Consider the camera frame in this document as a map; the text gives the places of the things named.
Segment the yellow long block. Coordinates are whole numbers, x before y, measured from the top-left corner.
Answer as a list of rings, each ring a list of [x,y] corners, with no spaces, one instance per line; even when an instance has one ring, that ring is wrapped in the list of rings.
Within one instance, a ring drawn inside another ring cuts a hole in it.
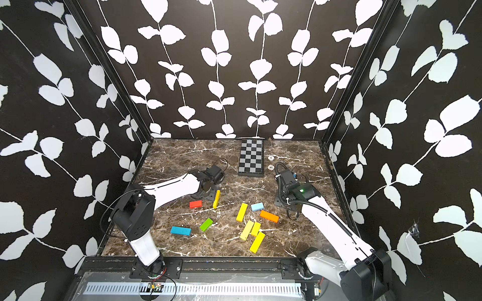
[[[221,191],[220,191],[220,190],[217,190],[216,195],[215,195],[215,199],[214,199],[214,202],[213,202],[213,209],[217,209],[217,208],[218,208],[218,204],[219,204],[219,200],[220,200],[220,195],[221,195]]]

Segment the red short block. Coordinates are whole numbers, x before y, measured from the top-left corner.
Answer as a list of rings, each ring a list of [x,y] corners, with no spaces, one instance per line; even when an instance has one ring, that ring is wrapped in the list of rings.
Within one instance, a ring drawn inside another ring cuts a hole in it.
[[[203,206],[202,200],[191,201],[190,204],[189,204],[190,209],[201,208],[202,206]]]

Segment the orange long block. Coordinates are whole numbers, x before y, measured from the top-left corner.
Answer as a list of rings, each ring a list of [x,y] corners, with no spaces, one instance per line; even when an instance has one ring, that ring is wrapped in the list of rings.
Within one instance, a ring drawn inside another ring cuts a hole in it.
[[[279,223],[279,217],[277,215],[266,212],[264,210],[260,212],[260,217],[272,221],[273,223]]]

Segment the light blue short block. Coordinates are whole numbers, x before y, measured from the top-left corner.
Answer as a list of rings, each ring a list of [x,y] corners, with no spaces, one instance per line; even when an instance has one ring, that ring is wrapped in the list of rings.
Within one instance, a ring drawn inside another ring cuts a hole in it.
[[[255,211],[262,211],[264,209],[264,204],[263,203],[256,203],[251,205],[251,210],[253,212]]]

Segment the teal long block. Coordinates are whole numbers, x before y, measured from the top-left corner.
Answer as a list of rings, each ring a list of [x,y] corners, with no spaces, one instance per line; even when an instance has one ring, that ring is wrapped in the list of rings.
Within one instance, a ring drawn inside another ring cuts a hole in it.
[[[189,237],[192,233],[192,229],[184,227],[171,227],[170,233],[174,235],[183,235]]]

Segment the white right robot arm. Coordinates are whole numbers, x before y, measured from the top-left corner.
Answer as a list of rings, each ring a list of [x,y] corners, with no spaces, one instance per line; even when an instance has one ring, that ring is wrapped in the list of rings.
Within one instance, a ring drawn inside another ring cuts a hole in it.
[[[392,261],[387,252],[376,250],[353,232],[328,206],[310,183],[294,176],[276,176],[277,198],[286,207],[299,205],[335,249],[339,258],[311,248],[298,255],[302,278],[323,277],[339,286],[348,300],[379,300],[391,293]]]

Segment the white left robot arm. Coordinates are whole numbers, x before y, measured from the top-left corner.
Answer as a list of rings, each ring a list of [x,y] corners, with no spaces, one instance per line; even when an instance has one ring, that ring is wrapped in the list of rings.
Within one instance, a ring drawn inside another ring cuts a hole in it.
[[[123,233],[143,267],[162,271],[162,256],[151,235],[153,214],[159,207],[178,198],[208,193],[222,182],[224,172],[217,166],[192,170],[169,181],[148,186],[132,185],[118,199],[110,218]]]

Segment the green block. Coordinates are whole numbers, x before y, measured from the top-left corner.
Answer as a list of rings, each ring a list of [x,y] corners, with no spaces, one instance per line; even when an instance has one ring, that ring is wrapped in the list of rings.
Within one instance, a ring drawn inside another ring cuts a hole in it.
[[[207,218],[200,226],[200,229],[202,230],[202,232],[205,232],[207,231],[207,229],[209,229],[209,227],[211,227],[213,225],[213,220],[210,219],[210,218]]]

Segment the yellow upright block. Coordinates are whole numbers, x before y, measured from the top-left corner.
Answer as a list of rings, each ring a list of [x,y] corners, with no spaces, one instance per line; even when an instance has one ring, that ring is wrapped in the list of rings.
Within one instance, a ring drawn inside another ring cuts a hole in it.
[[[244,216],[246,215],[248,205],[246,203],[242,203],[240,209],[238,211],[236,221],[242,223],[244,221]]]

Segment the small yellow block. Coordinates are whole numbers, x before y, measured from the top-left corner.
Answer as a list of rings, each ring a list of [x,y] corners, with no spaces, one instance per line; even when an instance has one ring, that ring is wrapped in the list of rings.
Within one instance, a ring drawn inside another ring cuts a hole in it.
[[[261,230],[261,224],[258,223],[258,222],[255,222],[254,225],[253,225],[253,227],[252,227],[252,230],[251,230],[251,235],[252,235],[253,237],[257,237],[258,234],[259,234],[259,232],[260,232],[260,230]]]

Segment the yellow block left of cluster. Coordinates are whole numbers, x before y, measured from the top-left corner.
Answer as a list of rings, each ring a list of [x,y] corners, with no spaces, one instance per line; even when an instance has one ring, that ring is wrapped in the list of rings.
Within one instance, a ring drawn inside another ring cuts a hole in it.
[[[240,235],[240,238],[243,240],[243,241],[246,241],[248,236],[250,235],[251,231],[252,231],[252,228],[254,226],[254,222],[249,220],[247,222],[247,224],[245,225],[245,228],[243,229],[241,235]]]

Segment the yellow block nearest front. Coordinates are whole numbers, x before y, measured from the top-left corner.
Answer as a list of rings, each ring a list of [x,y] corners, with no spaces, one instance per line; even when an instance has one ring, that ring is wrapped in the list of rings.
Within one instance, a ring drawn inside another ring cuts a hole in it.
[[[256,236],[256,239],[254,240],[254,242],[252,243],[251,247],[250,247],[250,252],[256,254],[264,240],[264,238],[266,237],[266,235],[262,232],[258,232],[257,236]]]

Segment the black grey checkerboard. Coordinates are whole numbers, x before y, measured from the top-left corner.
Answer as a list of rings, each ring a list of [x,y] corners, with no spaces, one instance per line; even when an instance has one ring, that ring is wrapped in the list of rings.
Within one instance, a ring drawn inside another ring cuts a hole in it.
[[[253,178],[264,176],[264,141],[262,139],[241,141],[238,175]]]

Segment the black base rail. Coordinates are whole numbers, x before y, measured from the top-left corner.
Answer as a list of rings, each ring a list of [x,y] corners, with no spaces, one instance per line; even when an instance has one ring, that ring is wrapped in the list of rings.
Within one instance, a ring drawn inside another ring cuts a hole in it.
[[[124,272],[128,278],[154,284],[169,283],[178,286],[182,277],[189,274],[214,277],[243,275],[260,276],[273,274],[282,280],[293,280],[297,283],[320,283],[321,276],[308,271],[300,259],[291,257],[165,257],[154,263],[153,267],[145,267],[137,258],[130,258],[125,264]]]

